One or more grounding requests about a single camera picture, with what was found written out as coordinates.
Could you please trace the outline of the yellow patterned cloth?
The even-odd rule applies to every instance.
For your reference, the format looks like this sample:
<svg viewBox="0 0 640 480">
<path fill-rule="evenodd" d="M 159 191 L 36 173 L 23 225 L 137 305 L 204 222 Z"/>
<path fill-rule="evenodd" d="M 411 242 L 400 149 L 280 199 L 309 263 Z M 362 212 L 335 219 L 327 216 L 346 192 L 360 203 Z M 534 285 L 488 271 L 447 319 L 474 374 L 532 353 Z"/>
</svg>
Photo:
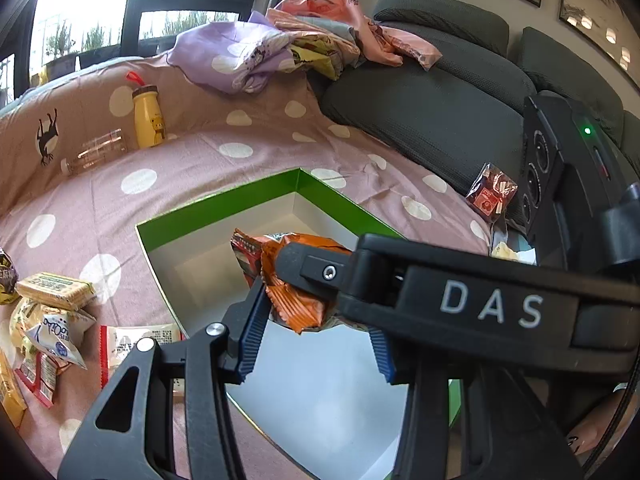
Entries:
<svg viewBox="0 0 640 480">
<path fill-rule="evenodd" d="M 290 49 L 296 65 L 315 70 L 336 81 L 348 66 L 356 67 L 361 61 L 360 49 L 352 41 L 332 34 L 299 30 L 290 32 Z"/>
</svg>

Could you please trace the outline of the pale yellow snack bag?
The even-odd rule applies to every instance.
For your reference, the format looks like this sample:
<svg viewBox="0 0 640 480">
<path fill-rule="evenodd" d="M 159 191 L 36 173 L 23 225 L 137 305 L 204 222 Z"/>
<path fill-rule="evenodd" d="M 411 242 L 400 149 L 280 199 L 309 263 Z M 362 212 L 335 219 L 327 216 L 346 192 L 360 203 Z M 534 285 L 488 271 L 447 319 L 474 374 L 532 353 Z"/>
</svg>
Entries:
<svg viewBox="0 0 640 480">
<path fill-rule="evenodd" d="M 56 344 L 67 334 L 61 309 L 22 298 L 14 308 L 9 322 L 12 344 L 24 356 L 25 350 L 35 347 L 49 356 L 58 356 Z"/>
</svg>

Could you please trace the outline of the white blue cookie bag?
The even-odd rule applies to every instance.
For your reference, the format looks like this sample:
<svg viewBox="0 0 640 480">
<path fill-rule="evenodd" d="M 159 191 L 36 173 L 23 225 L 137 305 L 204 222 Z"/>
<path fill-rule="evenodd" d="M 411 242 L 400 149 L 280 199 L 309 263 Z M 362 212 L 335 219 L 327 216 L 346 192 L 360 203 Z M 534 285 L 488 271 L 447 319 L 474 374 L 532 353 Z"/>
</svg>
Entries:
<svg viewBox="0 0 640 480">
<path fill-rule="evenodd" d="M 43 307 L 35 325 L 26 330 L 26 338 L 41 352 L 84 370 L 86 362 L 80 347 L 85 332 L 96 319 L 85 310 Z"/>
</svg>

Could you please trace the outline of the human foot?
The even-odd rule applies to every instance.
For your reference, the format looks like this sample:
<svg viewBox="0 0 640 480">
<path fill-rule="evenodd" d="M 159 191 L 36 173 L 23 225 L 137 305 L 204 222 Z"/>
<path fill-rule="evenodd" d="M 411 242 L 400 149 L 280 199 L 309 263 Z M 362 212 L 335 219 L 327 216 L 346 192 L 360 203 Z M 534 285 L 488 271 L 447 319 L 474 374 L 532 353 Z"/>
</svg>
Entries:
<svg viewBox="0 0 640 480">
<path fill-rule="evenodd" d="M 625 392 L 625 389 L 614 391 L 570 430 L 566 440 L 575 455 L 590 451 L 598 444 Z"/>
</svg>

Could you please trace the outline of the yellow cracker packet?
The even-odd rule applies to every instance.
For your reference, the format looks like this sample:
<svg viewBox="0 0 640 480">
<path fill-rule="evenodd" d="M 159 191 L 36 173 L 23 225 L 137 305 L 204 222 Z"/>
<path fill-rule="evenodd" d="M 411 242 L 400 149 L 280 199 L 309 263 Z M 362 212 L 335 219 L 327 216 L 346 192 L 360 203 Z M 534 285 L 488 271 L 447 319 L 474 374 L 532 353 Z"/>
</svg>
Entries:
<svg viewBox="0 0 640 480">
<path fill-rule="evenodd" d="M 71 311 L 80 310 L 96 296 L 91 283 L 49 272 L 19 280 L 15 290 L 24 298 Z"/>
</svg>

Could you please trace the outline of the black yellow snack bag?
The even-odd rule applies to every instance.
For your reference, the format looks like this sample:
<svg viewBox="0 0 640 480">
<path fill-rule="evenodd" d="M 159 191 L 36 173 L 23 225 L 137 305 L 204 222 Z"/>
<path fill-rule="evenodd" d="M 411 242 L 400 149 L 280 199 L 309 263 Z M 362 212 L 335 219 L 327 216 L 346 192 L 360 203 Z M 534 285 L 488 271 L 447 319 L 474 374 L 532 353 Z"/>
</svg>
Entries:
<svg viewBox="0 0 640 480">
<path fill-rule="evenodd" d="M 9 255 L 0 249 L 0 304 L 9 304 L 16 297 L 17 272 Z"/>
</svg>

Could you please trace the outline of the white red-edged snack packet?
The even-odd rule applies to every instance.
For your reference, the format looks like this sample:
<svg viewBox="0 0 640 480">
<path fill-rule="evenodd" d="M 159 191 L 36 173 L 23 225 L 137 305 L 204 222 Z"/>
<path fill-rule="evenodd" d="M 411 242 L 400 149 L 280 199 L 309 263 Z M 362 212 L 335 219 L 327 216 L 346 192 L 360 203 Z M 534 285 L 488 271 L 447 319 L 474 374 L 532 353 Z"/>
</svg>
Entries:
<svg viewBox="0 0 640 480">
<path fill-rule="evenodd" d="M 181 330 L 175 323 L 147 326 L 101 325 L 99 333 L 100 384 L 104 388 L 117 367 L 142 338 L 154 338 L 159 344 L 182 341 Z"/>
</svg>

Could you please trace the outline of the purple polka dot cloth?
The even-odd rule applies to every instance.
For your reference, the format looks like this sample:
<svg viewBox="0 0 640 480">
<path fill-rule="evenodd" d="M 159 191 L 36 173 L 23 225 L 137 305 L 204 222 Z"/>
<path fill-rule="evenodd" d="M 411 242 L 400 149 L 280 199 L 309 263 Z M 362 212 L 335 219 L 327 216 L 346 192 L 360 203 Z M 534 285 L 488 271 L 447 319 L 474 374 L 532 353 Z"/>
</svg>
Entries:
<svg viewBox="0 0 640 480">
<path fill-rule="evenodd" d="M 227 94 L 257 93 L 273 74 L 296 70 L 292 41 L 254 11 L 246 22 L 210 22 L 182 32 L 167 63 L 194 84 Z"/>
</svg>

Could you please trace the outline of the orange yellow cake packet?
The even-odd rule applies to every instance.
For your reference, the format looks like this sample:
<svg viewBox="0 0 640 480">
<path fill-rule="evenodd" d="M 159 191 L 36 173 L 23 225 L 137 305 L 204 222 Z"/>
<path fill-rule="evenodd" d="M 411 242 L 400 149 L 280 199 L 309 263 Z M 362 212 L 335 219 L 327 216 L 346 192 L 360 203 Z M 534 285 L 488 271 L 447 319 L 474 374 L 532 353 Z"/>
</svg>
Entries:
<svg viewBox="0 0 640 480">
<path fill-rule="evenodd" d="M 14 428 L 20 428 L 27 411 L 27 404 L 17 383 L 17 377 L 2 350 L 0 350 L 0 402 Z"/>
</svg>

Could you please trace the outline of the yellow drink bottle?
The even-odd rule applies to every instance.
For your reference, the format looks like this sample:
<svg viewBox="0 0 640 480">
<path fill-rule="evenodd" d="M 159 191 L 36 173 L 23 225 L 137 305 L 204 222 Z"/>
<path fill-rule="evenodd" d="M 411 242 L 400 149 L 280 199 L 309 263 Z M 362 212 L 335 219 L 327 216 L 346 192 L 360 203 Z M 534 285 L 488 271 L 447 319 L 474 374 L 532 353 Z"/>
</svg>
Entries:
<svg viewBox="0 0 640 480">
<path fill-rule="evenodd" d="M 155 84 L 145 84 L 142 77 L 130 70 L 126 78 L 137 87 L 132 92 L 134 103 L 134 131 L 138 148 L 152 148 L 166 139 L 164 116 L 158 102 L 158 89 Z"/>
</svg>

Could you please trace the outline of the pink polka dot bedsheet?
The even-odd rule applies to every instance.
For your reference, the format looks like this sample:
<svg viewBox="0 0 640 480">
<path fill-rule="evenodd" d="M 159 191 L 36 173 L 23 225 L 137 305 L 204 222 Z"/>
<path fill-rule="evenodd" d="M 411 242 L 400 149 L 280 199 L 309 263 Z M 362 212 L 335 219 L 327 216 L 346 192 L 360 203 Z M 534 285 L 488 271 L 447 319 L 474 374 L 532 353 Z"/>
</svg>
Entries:
<svg viewBox="0 0 640 480">
<path fill-rule="evenodd" d="M 168 128 L 155 148 L 77 177 L 63 158 L 112 130 L 132 133 L 136 72 L 160 90 Z M 302 74 L 228 96 L 191 84 L 158 58 L 117 63 L 32 94 L 1 118 L 1 246 L 17 273 L 93 284 L 100 324 L 151 325 L 169 312 L 137 225 L 203 197 L 300 168 L 401 235 L 486 254 L 487 224 L 436 174 L 321 113 Z"/>
</svg>

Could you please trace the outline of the pink floral cloth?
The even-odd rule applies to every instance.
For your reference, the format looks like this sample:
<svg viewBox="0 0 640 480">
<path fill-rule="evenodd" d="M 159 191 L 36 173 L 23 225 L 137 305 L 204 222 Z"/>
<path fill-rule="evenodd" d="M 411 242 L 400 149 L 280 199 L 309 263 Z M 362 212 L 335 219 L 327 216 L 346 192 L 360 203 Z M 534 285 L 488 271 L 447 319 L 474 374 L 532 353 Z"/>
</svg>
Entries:
<svg viewBox="0 0 640 480">
<path fill-rule="evenodd" d="M 267 18 L 284 32 L 332 32 L 352 41 L 361 52 L 357 66 L 370 61 L 398 67 L 405 58 L 412 58 L 429 70 L 442 58 L 427 40 L 373 21 L 362 12 L 358 0 L 282 0 L 267 10 Z"/>
</svg>

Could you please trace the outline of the green cardboard box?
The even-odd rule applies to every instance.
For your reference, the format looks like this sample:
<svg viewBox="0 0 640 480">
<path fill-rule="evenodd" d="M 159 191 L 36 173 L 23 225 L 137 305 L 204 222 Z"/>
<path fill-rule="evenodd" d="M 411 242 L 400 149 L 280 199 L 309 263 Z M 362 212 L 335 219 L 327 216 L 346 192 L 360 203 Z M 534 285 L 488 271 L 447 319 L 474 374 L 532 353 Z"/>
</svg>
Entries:
<svg viewBox="0 0 640 480">
<path fill-rule="evenodd" d="M 142 222 L 137 233 L 160 294 L 193 335 L 243 300 L 258 267 L 232 247 L 302 234 L 352 249 L 388 226 L 300 169 L 243 184 Z M 277 456 L 316 479 L 386 479 L 408 390 L 378 371 L 369 334 L 332 322 L 296 333 L 265 328 L 254 370 L 227 389 L 236 428 L 257 430 Z"/>
</svg>

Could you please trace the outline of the red candy packet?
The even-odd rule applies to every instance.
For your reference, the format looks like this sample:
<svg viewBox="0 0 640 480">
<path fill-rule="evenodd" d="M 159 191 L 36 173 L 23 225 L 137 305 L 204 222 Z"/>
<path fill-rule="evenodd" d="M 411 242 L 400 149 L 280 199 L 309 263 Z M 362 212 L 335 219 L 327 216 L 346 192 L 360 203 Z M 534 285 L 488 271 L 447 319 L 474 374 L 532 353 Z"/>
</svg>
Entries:
<svg viewBox="0 0 640 480">
<path fill-rule="evenodd" d="M 518 185 L 497 166 L 485 164 L 465 199 L 488 223 L 495 223 L 518 192 Z"/>
</svg>

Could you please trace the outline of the small red white packets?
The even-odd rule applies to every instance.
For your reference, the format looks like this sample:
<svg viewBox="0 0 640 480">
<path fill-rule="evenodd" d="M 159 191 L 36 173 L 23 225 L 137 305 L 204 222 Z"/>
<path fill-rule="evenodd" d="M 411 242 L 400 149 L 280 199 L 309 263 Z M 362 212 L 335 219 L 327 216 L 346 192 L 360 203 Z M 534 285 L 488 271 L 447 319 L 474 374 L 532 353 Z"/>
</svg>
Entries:
<svg viewBox="0 0 640 480">
<path fill-rule="evenodd" d="M 52 358 L 35 347 L 29 347 L 25 350 L 24 358 L 15 373 L 45 408 L 52 408 L 58 388 L 58 376 L 69 367 L 70 363 Z"/>
</svg>

